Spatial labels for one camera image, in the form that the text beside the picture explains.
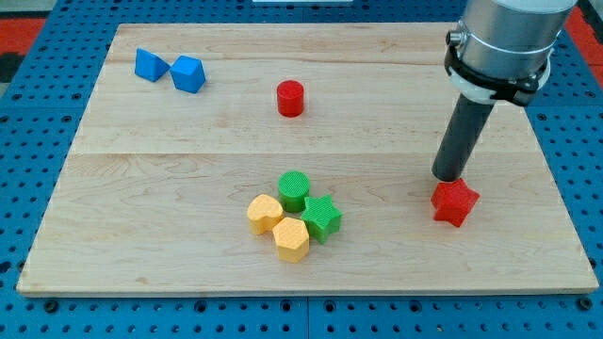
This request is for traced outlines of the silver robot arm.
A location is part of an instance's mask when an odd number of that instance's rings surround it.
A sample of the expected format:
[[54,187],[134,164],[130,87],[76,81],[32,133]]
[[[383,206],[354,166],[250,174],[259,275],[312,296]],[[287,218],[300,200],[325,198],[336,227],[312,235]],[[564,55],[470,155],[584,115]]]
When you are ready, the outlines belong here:
[[469,0],[446,36],[451,83],[480,105],[526,106],[551,73],[550,55],[576,0]]

